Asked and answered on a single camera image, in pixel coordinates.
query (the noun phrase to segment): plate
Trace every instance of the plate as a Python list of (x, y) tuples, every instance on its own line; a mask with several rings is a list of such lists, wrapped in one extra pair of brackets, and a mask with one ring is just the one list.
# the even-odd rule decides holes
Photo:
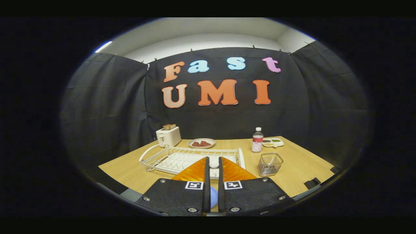
[(267, 138), (263, 140), (270, 140), (271, 142), (263, 142), (265, 147), (279, 147), (283, 146), (285, 143), (280, 138)]
[[(202, 146), (202, 147), (197, 147), (197, 146), (192, 146), (192, 144), (194, 142), (198, 142), (201, 143), (201, 141), (206, 141), (208, 143), (210, 143), (211, 145), (208, 146)], [(210, 139), (210, 138), (198, 138), (198, 139), (193, 139), (188, 143), (189, 147), (194, 148), (194, 149), (209, 149), (211, 147), (213, 147), (215, 145), (215, 140)]]

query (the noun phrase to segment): white dish rack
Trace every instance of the white dish rack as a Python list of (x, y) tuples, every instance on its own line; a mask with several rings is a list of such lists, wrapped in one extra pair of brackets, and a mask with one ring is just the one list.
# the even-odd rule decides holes
[[(143, 157), (154, 147), (160, 144), (154, 145), (148, 148), (139, 158), (139, 162), (145, 168), (147, 172), (154, 170), (167, 172), (170, 174), (179, 174), (181, 171), (191, 166), (198, 160), (209, 157), (210, 165), (218, 165), (219, 157), (224, 157), (240, 167), (245, 169), (244, 155), (241, 148), (238, 149), (193, 149), (168, 146), (161, 150), (159, 153), (154, 154), (148, 159)], [(219, 169), (210, 168), (210, 178), (218, 179)]]

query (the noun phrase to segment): white wall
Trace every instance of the white wall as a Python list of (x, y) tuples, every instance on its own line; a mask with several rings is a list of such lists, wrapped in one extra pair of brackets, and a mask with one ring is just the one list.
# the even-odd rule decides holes
[(277, 40), (279, 45), (283, 46), (285, 51), (295, 52), (296, 50), (306, 46), (307, 43), (314, 42), (315, 39), (312, 37), (303, 34), (293, 28), (288, 28)]
[(260, 17), (191, 17), (161, 18), (136, 27), (116, 38), (103, 53), (124, 56), (145, 46), (197, 34), (238, 34), (276, 41), (288, 26)]
[(164, 57), (189, 52), (192, 50), (203, 50), (220, 47), (249, 47), (253, 45), (256, 48), (270, 49), (270, 50), (284, 50), (276, 41), (238, 34), (198, 34), (185, 37), (177, 37), (170, 40), (154, 43), (131, 53), (124, 57), (143, 61), (149, 63), (154, 61), (154, 58), (161, 59)]

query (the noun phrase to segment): table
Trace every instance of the table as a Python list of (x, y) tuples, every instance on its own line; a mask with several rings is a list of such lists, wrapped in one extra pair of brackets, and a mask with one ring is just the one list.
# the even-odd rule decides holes
[[(245, 169), (251, 174), (260, 178), (258, 173), (258, 162), (263, 153), (278, 153), (284, 162), (279, 172), (270, 178), (282, 188), (290, 197), (294, 197), (308, 190), (305, 182), (313, 178), (323, 182), (334, 175), (331, 172), (333, 165), (323, 160), (319, 156), (307, 151), (292, 141), (282, 137), (265, 137), (280, 138), (285, 145), (273, 148), (263, 147), (259, 153), (251, 152), (252, 138), (250, 139), (229, 139), (215, 140), (215, 145), (210, 149), (238, 149), (241, 148), (244, 155)], [(189, 139), (182, 139), (176, 147), (189, 147)], [(101, 170), (111, 176), (113, 179), (124, 186), (144, 194), (160, 178), (171, 179), (173, 174), (154, 170), (146, 172), (139, 162), (140, 156), (151, 146), (158, 144), (154, 141), (143, 147), (140, 147), (128, 154), (120, 156), (114, 160), (106, 162), (99, 166)], [(161, 147), (154, 147), (146, 155), (154, 155), (161, 151)], [(211, 180), (211, 186), (218, 191), (218, 180)], [(212, 212), (218, 211), (218, 205), (211, 209)]]

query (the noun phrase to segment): food tray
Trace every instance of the food tray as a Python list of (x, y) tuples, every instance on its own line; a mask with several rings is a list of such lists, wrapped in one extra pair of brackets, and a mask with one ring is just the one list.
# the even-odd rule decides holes
[[(147, 149), (139, 158), (139, 162), (147, 172), (158, 170), (170, 174), (179, 174), (185, 168), (191, 166), (206, 156), (210, 158), (210, 162), (218, 160), (219, 157), (224, 157), (245, 169), (244, 155), (241, 148), (192, 149), (182, 147), (165, 147), (159, 153), (149, 157), (148, 159), (143, 159), (147, 152), (156, 146), (159, 146), (159, 144)], [(219, 169), (210, 168), (210, 178), (218, 179), (218, 177)]]
[(285, 145), (285, 143), (280, 138), (264, 138), (263, 139), (263, 146), (265, 147), (279, 147), (283, 145)]

